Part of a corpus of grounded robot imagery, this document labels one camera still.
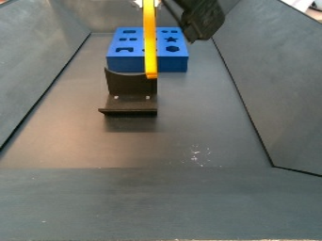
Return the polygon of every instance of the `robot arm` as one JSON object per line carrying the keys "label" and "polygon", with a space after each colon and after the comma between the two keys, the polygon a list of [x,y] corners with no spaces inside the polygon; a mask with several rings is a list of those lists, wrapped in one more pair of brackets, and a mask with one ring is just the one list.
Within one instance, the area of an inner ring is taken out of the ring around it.
{"label": "robot arm", "polygon": [[166,8],[178,21],[188,40],[209,40],[226,21],[226,15],[218,0],[174,0],[184,9],[180,18],[169,3],[162,0]]}

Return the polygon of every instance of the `yellow stick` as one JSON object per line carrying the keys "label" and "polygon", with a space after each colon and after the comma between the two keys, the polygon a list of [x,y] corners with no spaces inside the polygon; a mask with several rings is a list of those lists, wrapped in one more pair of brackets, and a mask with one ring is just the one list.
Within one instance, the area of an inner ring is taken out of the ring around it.
{"label": "yellow stick", "polygon": [[145,69],[149,79],[158,78],[156,0],[144,0]]}

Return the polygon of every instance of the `blue shape sorter block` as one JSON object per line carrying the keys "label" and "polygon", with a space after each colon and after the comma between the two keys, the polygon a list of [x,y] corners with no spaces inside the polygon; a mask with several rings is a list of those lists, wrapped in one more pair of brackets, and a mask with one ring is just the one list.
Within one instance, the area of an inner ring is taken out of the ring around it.
{"label": "blue shape sorter block", "polygon": [[[114,72],[145,72],[144,28],[119,27],[107,52]],[[160,72],[186,72],[189,53],[180,27],[158,27]]]}

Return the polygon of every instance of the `black bracket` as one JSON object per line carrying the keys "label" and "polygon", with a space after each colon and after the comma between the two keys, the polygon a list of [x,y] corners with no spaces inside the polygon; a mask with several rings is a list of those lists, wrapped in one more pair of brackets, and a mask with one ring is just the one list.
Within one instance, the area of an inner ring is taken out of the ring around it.
{"label": "black bracket", "polygon": [[148,79],[146,74],[126,74],[110,71],[106,80],[110,95],[105,115],[158,115],[158,79]]}
{"label": "black bracket", "polygon": [[188,40],[209,40],[226,21],[226,15],[218,0],[174,0],[184,9],[182,18],[168,0],[162,0],[178,21]]}

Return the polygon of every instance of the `star-shaped hole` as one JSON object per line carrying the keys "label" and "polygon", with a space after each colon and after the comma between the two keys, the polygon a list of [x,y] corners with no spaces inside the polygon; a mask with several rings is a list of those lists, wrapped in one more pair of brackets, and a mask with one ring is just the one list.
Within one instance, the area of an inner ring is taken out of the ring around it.
{"label": "star-shaped hole", "polygon": [[166,38],[166,41],[168,41],[168,42],[170,42],[170,41],[174,41],[174,42],[177,42],[177,40],[178,40],[178,39],[176,39],[176,38],[173,38],[173,37],[170,37],[170,38]]}

